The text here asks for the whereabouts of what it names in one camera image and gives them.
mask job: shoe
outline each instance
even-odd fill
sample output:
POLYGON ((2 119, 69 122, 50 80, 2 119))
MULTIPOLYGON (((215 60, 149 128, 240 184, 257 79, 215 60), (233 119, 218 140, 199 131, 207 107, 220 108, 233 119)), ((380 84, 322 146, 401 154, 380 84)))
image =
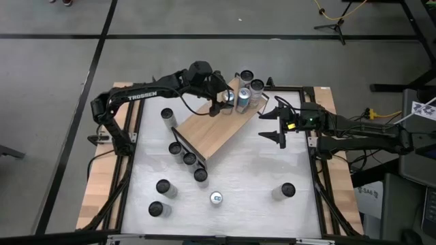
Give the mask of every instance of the shoe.
POLYGON ((73 4, 73 0, 62 0, 62 2, 67 7, 69 7, 73 4))

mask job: gray floor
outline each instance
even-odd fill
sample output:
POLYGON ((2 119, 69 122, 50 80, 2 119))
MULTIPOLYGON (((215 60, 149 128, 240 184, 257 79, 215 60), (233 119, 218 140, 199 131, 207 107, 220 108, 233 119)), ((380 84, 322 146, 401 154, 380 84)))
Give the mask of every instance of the gray floor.
MULTIPOLYGON (((346 3, 320 1, 338 16, 346 3)), ((436 35, 419 1, 407 1, 429 40, 436 35)), ((109 0, 0 1, 0 33, 100 34, 109 0)), ((323 34, 331 23, 312 1, 285 0, 120 0, 111 34, 244 33, 323 34)), ((367 4, 345 20, 346 34, 412 34, 401 6, 367 4)), ((0 158, 0 236, 33 232, 35 217, 87 76, 97 40, 0 39, 0 144, 26 152, 22 161, 0 158)), ((366 107, 387 114, 401 108, 401 95, 371 93, 374 82, 407 83, 429 68, 416 42, 281 40, 108 40, 79 126, 48 232, 72 231, 86 186, 86 168, 95 147, 86 140, 96 124, 88 106, 113 82, 150 82, 209 61, 231 78, 251 69, 277 84, 330 86, 337 112, 359 115, 366 107)), ((350 153, 353 159, 360 153, 350 153)), ((381 161, 391 159, 377 154, 381 161)), ((369 165, 376 165, 369 159, 369 165)))

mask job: cylinder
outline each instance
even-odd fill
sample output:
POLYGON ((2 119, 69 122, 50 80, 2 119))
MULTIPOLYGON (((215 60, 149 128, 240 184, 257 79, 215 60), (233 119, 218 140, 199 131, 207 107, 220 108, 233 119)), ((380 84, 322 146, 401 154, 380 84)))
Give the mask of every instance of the cylinder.
POLYGON ((171 127, 177 128, 177 120, 170 108, 165 108, 161 111, 161 117, 166 127, 171 130, 171 127))
POLYGON ((211 194, 212 206, 218 207, 221 205, 222 202, 223 202, 223 195, 218 191, 212 192, 211 194))
POLYGON ((291 183, 281 184, 271 191, 273 199, 281 201, 295 195, 295 186, 291 183))
POLYGON ((174 160, 178 164, 183 164, 183 156, 185 155, 185 150, 183 150, 182 144, 179 142, 172 142, 168 147, 170 154, 174 157, 174 160))
POLYGON ((171 207, 160 201, 154 201, 149 206, 149 214, 153 217, 168 217, 171 214, 171 207))
POLYGON ((190 173, 194 173, 194 171, 199 168, 197 156, 192 152, 188 152, 183 156, 183 162, 186 164, 190 173))
POLYGON ((175 198, 177 196, 177 188, 168 180, 159 180, 156 184, 156 191, 168 198, 175 198))
POLYGON ((248 88, 241 88, 238 93, 238 105, 236 111, 239 113, 245 113, 250 102, 250 90, 248 88))
POLYGON ((254 79, 250 83, 250 108, 255 108, 259 104, 259 100, 262 97, 262 92, 264 91, 264 82, 259 79, 254 79))
POLYGON ((249 70, 244 70, 240 73, 239 88, 249 88, 250 82, 253 80, 254 74, 249 70))
POLYGON ((234 93, 233 91, 224 91, 222 97, 223 102, 226 103, 226 105, 221 109, 221 113, 225 115, 230 115, 234 107, 234 93))
POLYGON ((209 185, 209 179, 207 178, 207 171, 199 168, 193 173, 193 178, 196 179, 198 187, 201 189, 206 188, 209 185))

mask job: yellow cable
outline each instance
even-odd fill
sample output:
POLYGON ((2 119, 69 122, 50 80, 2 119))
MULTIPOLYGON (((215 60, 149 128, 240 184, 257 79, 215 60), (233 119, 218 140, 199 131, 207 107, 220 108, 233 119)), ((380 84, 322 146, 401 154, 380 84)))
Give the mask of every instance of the yellow cable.
POLYGON ((394 112, 394 113, 389 114, 389 115, 377 115, 376 113, 374 113, 374 117, 387 118, 387 117, 391 117, 391 116, 396 116, 397 114, 400 114, 400 113, 401 113, 401 111, 394 112))
MULTIPOLYGON (((321 10, 321 6, 320 6, 320 4, 318 3, 318 0, 314 0, 314 1, 316 2, 316 5, 318 6, 318 10, 321 10)), ((363 1, 363 2, 362 2, 361 4, 359 4, 359 6, 357 6, 354 10, 352 10, 352 11, 349 12, 348 14, 346 14, 346 15, 344 15, 344 16, 341 16, 341 17, 337 17, 337 18, 331 18, 331 17, 328 17, 328 16, 326 15, 325 11, 322 12, 322 14, 324 15, 324 17, 326 17, 326 18, 329 19, 329 20, 340 20, 340 19, 342 19, 342 18, 345 18, 345 17, 349 16, 350 14, 353 14, 354 11, 356 11, 359 7, 361 7, 362 5, 364 5, 367 1, 368 1, 368 0, 363 1)))

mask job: white table surface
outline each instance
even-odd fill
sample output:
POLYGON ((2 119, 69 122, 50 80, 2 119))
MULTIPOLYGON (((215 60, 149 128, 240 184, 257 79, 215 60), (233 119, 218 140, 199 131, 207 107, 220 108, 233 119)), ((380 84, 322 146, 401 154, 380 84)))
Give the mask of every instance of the white table surface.
MULTIPOLYGON (((265 112, 277 105, 274 95, 288 100, 295 108, 300 107, 298 93, 266 94, 270 101, 265 112)), ((194 110, 206 103, 191 95, 184 98, 194 110)), ((255 115, 207 161, 209 186, 199 189, 193 175, 185 166, 176 164, 168 152, 169 144, 175 140, 160 118, 166 107, 172 108, 179 123, 191 115, 179 98, 146 100, 122 233, 321 237, 304 133, 288 133, 287 148, 280 149, 258 135, 278 130, 278 120, 260 120, 255 115), (156 191, 155 185, 162 178, 177 187, 175 199, 156 191), (273 200, 271 190, 284 182, 296 187, 295 196, 273 200), (213 191, 223 195, 218 208, 209 201, 213 191), (153 201, 171 206, 171 215, 152 217, 148 208, 153 201)))

